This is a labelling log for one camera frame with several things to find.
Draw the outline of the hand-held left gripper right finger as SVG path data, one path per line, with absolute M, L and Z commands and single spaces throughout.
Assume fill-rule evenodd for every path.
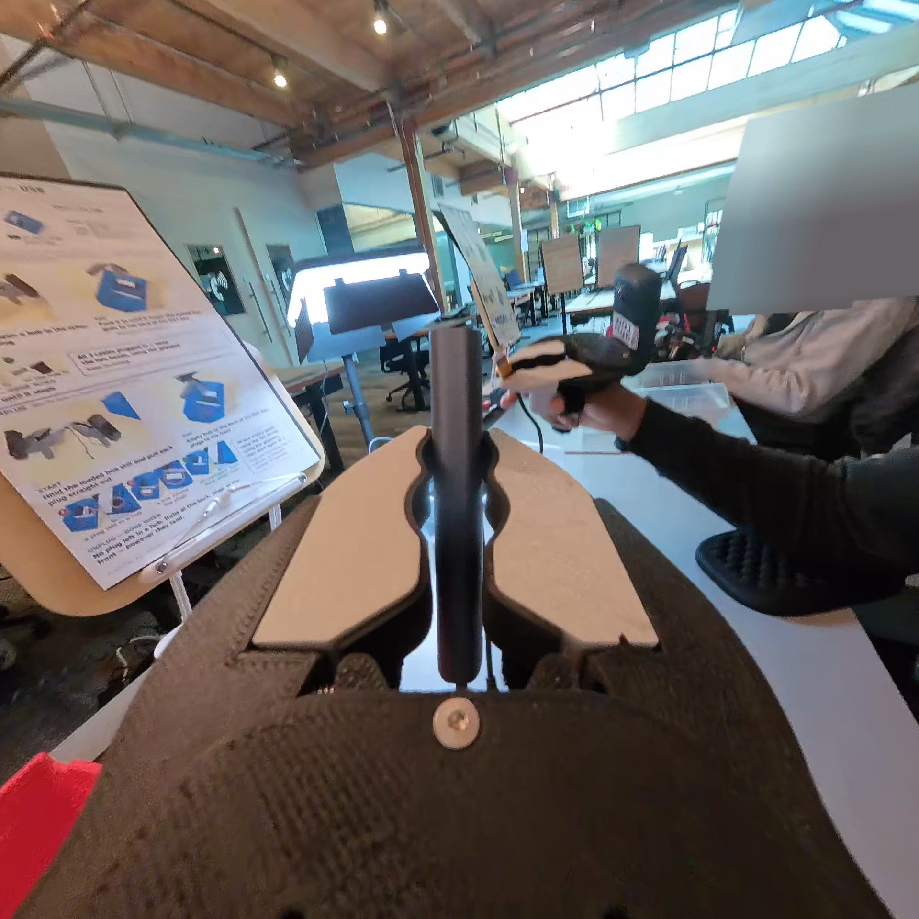
M 660 638 L 588 490 L 518 441 L 486 434 L 484 628 L 505 661 L 533 669 Z

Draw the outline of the wooden background table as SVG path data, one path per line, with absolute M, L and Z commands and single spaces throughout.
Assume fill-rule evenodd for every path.
M 294 404 L 301 409 L 319 436 L 331 475 L 344 471 L 344 463 L 331 427 L 327 397 L 343 390 L 344 362 L 340 359 L 275 370 Z

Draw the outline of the grey slim USB hub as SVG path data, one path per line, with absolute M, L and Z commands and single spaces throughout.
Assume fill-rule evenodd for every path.
M 482 351 L 466 326 L 431 334 L 431 462 L 437 659 L 465 689 L 482 665 Z

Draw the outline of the printed display board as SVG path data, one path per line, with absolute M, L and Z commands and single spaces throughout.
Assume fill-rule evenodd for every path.
M 640 225 L 606 227 L 595 235 L 595 286 L 610 289 L 618 271 L 636 264 Z
M 540 244 L 546 292 L 563 295 L 583 288 L 583 264 L 578 235 L 562 235 Z

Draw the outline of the wooden document stand with sheet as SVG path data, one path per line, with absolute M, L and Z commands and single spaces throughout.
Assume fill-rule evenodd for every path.
M 492 349 L 507 352 L 521 339 L 521 332 L 497 266 L 470 213 L 447 205 L 440 207 L 440 213 L 442 224 L 470 270 L 473 298 Z

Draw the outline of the instruction sheet on stand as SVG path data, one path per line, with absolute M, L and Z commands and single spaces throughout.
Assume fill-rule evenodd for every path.
M 3 173 L 2 566 L 97 616 L 313 484 L 325 452 L 127 190 Z

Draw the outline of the red plastic bin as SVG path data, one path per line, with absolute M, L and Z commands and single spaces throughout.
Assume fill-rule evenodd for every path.
M 9 918 L 52 865 L 102 765 L 41 752 L 1 787 L 1 916 Z

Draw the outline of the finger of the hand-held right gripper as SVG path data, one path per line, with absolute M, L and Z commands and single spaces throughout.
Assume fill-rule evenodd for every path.
M 510 356 L 513 369 L 554 367 L 572 360 L 567 337 L 546 337 L 520 348 Z
M 541 390 L 555 392 L 569 381 L 591 378 L 588 365 L 569 358 L 546 362 L 544 358 L 512 362 L 512 392 L 529 393 Z

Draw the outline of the black office chair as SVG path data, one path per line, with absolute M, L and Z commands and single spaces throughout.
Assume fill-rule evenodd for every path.
M 427 368 L 430 353 L 421 345 L 420 334 L 397 339 L 395 333 L 385 336 L 385 344 L 380 348 L 381 371 L 384 374 L 402 374 L 406 382 L 386 394 L 385 401 L 393 403 L 399 395 L 397 408 L 401 412 L 425 412 L 430 408 L 430 377 Z

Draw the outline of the person's right hand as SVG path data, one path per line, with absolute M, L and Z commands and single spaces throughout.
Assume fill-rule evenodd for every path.
M 532 392 L 505 392 L 499 405 L 509 410 L 516 403 L 524 403 L 532 414 L 559 432 L 567 433 L 585 426 L 611 433 L 624 442 L 636 436 L 648 407 L 647 400 L 617 383 L 586 396 L 583 408 L 575 413 L 567 412 L 564 398 L 546 387 Z

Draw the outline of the black mesh pad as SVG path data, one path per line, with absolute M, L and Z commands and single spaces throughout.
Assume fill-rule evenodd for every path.
M 812 571 L 741 530 L 706 538 L 695 549 L 700 569 L 739 604 L 773 617 L 822 614 L 896 595 L 904 578 L 890 572 Z

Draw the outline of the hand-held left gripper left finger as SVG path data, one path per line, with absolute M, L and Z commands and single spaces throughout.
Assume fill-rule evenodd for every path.
M 429 507 L 424 451 L 414 426 L 338 478 L 319 499 L 251 638 L 260 652 L 314 652 L 335 665 L 362 653 L 388 683 L 433 619 L 422 532 Z

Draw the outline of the grey panel on stand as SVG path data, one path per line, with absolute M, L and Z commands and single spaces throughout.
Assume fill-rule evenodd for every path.
M 441 315 L 426 272 L 427 251 L 417 244 L 344 256 L 305 259 L 293 267 L 286 318 L 300 363 L 341 359 L 352 405 L 367 445 L 374 439 L 353 356 L 383 347 L 391 328 L 403 341 L 420 319 Z

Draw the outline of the clear plastic bin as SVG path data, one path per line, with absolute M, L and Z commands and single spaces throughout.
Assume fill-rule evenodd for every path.
M 694 360 L 650 363 L 623 385 L 679 414 L 715 421 L 729 415 L 732 402 L 724 385 L 710 381 L 704 371 Z

